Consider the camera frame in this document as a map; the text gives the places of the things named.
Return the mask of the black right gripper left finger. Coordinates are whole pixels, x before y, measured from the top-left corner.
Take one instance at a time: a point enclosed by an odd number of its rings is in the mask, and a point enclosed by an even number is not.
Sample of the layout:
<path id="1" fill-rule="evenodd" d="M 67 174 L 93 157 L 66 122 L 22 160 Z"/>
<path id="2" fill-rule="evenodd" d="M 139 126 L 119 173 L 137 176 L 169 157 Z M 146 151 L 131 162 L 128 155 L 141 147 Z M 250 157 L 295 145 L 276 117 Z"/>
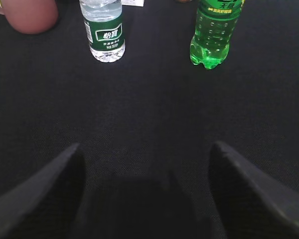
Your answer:
<path id="1" fill-rule="evenodd" d="M 85 159 L 75 143 L 0 196 L 0 239 L 68 238 L 85 180 Z"/>

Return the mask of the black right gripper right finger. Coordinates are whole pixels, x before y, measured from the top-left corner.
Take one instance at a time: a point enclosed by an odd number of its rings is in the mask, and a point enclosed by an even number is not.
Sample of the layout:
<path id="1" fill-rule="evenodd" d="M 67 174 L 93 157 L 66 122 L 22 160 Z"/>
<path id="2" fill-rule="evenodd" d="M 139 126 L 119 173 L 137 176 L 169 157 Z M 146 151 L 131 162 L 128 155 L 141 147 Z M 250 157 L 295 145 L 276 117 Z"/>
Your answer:
<path id="1" fill-rule="evenodd" d="M 208 180 L 229 239 L 299 239 L 299 193 L 224 142 L 212 145 Z"/>

